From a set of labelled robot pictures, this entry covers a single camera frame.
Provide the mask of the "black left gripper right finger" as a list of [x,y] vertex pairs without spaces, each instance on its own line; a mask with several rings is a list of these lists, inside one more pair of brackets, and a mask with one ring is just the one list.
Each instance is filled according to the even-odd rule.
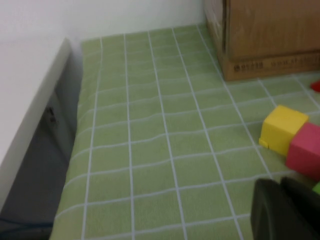
[[320,195],[308,188],[301,182],[283,177],[280,186],[291,199],[294,207],[306,222],[315,230],[320,232]]

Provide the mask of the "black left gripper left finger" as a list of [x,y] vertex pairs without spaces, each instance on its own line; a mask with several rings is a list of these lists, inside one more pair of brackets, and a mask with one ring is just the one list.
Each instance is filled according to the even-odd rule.
[[318,240],[316,232],[299,214],[281,182],[258,179],[254,184],[251,229],[255,240]]

